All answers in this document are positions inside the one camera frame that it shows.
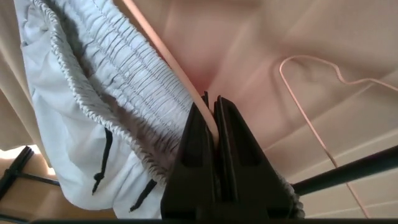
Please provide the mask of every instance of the beige curtain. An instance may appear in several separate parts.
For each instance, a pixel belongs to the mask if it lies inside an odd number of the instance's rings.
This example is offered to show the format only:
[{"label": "beige curtain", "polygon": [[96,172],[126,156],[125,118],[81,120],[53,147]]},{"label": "beige curtain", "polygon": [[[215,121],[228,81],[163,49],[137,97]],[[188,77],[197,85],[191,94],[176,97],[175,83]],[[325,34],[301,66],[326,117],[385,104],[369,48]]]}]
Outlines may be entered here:
[{"label": "beige curtain", "polygon": [[0,149],[36,144],[44,147],[27,87],[13,1],[0,7]]}]

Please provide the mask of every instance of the black drawstring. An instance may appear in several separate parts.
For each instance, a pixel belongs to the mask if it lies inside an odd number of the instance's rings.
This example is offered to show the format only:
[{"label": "black drawstring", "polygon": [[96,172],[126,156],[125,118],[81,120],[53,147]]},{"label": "black drawstring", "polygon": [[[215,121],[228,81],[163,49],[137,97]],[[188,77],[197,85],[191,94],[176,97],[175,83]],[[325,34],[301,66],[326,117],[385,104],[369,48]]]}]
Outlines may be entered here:
[{"label": "black drawstring", "polygon": [[112,141],[113,141],[112,132],[106,128],[105,128],[105,136],[106,136],[106,144],[105,144],[104,154],[102,156],[101,172],[94,175],[95,184],[93,187],[93,195],[97,191],[97,188],[101,180],[104,178],[106,162],[108,161],[109,151],[111,150],[112,146]]},{"label": "black drawstring", "polygon": [[145,187],[145,189],[139,195],[137,202],[130,208],[130,212],[134,211],[135,209],[139,208],[145,198],[149,195],[149,193],[155,188],[157,182],[154,180],[150,180]]}]

